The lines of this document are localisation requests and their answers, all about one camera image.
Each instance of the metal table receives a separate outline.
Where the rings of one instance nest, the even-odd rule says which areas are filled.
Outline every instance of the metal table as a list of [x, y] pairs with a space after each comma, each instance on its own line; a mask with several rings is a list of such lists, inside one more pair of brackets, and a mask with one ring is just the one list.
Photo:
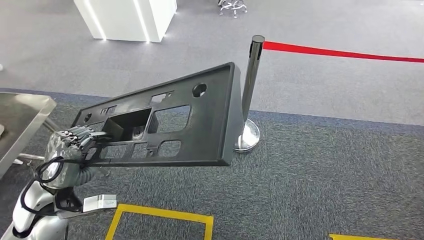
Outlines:
[[50, 131], [59, 127], [49, 118], [56, 107], [50, 96], [0, 92], [0, 179], [17, 157], [38, 159], [43, 157], [21, 154], [36, 131], [44, 125]]

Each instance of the white pedestal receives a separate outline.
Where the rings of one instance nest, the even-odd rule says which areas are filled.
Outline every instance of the white pedestal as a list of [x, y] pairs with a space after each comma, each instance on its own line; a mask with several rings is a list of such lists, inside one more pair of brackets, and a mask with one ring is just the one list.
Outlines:
[[160, 43], [177, 0], [73, 0], [95, 39]]

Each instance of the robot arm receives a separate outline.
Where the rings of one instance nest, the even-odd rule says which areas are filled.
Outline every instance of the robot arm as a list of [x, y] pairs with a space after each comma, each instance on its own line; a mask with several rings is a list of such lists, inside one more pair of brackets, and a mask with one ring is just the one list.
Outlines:
[[[49, 160], [35, 169], [34, 179], [19, 195], [13, 222], [1, 240], [61, 239], [69, 218], [116, 208], [115, 195], [89, 197], [83, 204], [74, 193], [74, 187], [89, 182], [97, 172], [95, 167], [85, 164], [91, 144], [109, 139], [107, 133], [94, 132], [86, 126], [53, 133], [45, 153], [45, 159]], [[99, 206], [96, 203], [105, 200], [109, 204], [103, 204], [102, 208], [85, 207], [85, 204]]]

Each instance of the silver stanchion post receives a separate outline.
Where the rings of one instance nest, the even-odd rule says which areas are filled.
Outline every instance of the silver stanchion post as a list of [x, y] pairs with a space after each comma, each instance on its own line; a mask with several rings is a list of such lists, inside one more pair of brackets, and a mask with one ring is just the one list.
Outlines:
[[246, 81], [244, 83], [243, 97], [241, 99], [244, 129], [234, 145], [234, 151], [238, 153], [248, 152], [253, 149], [258, 144], [260, 138], [258, 126], [256, 126], [252, 120], [248, 119], [248, 115], [264, 42], [265, 37], [261, 35], [254, 35], [250, 44]]

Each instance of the black cable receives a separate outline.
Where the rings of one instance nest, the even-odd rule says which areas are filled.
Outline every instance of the black cable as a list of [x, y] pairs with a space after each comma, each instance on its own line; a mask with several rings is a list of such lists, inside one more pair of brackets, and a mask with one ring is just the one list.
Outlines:
[[[59, 163], [59, 167], [57, 168], [57, 171], [54, 173], [54, 175], [49, 178], [49, 179], [42, 179], [43, 173], [44, 171], [52, 164], [52, 163]], [[53, 158], [50, 161], [47, 161], [39, 166], [37, 166], [35, 168], [34, 171], [34, 178], [29, 181], [29, 183], [25, 186], [25, 188], [22, 191], [22, 194], [20, 195], [20, 205], [22, 206], [23, 209], [27, 210], [28, 212], [38, 215], [38, 216], [56, 216], [55, 212], [51, 212], [51, 211], [42, 211], [42, 210], [34, 210], [32, 208], [29, 208], [27, 206], [27, 204], [25, 203], [25, 195], [27, 194], [28, 190], [30, 189], [30, 187], [33, 185], [33, 183], [35, 181], [38, 181], [42, 184], [46, 184], [46, 183], [50, 183], [52, 181], [54, 181], [59, 174], [61, 173], [62, 169], [63, 169], [63, 163], [73, 163], [73, 164], [80, 164], [80, 161], [75, 161], [75, 160], [66, 160], [61, 156], [57, 156], [55, 158]]]
[[65, 228], [65, 237], [63, 238], [63, 240], [68, 240], [68, 233], [69, 233], [69, 223], [66, 225], [66, 228]]

